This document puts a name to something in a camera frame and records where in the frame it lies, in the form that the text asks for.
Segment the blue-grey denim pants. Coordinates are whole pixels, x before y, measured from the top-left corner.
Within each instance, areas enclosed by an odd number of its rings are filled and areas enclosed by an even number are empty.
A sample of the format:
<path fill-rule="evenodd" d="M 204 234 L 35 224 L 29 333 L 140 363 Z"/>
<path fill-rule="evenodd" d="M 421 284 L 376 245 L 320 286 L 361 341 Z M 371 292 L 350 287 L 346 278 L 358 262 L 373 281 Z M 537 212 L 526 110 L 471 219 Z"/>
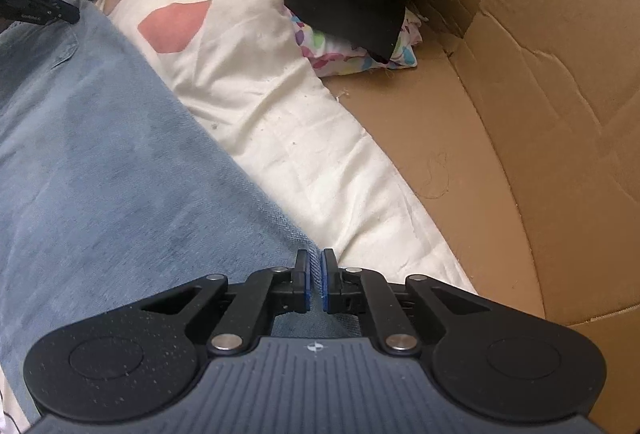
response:
<path fill-rule="evenodd" d="M 241 282 L 319 246 L 207 134 L 91 2 L 1 35 L 1 388 L 47 333 L 210 273 Z"/>

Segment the cream bear-print quilt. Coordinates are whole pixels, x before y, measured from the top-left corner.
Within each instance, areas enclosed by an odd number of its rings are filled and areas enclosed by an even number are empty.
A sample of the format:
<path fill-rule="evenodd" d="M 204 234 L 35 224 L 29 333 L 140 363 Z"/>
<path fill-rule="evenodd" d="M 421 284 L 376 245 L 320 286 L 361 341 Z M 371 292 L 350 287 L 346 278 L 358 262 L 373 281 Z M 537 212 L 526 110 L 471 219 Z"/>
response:
<path fill-rule="evenodd" d="M 400 282 L 471 281 L 418 198 L 300 53 L 283 0 L 93 4 L 319 246 Z"/>

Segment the colourful patterned cloth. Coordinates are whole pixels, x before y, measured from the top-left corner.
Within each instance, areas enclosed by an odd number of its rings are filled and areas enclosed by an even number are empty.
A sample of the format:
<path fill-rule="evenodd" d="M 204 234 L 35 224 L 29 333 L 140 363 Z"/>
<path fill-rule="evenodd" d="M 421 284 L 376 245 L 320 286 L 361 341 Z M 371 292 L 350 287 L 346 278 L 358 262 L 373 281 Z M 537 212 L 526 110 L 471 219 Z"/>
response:
<path fill-rule="evenodd" d="M 296 44 L 320 78 L 356 74 L 377 68 L 401 70 L 418 65 L 414 47 L 422 42 L 422 20 L 409 9 L 406 10 L 392 56 L 387 61 L 373 58 L 367 50 L 346 39 L 314 30 L 291 10 L 285 9 L 285 13 L 292 22 Z"/>

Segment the brown cardboard sheet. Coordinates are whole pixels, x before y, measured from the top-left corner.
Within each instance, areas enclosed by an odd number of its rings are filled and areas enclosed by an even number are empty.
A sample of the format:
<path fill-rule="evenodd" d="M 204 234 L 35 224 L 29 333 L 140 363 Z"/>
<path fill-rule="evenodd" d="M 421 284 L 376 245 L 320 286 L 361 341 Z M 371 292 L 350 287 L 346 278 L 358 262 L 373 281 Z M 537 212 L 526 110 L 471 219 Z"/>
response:
<path fill-rule="evenodd" d="M 639 428 L 639 0 L 416 0 L 419 64 L 331 78 L 481 295 L 608 365 L 594 422 Z"/>

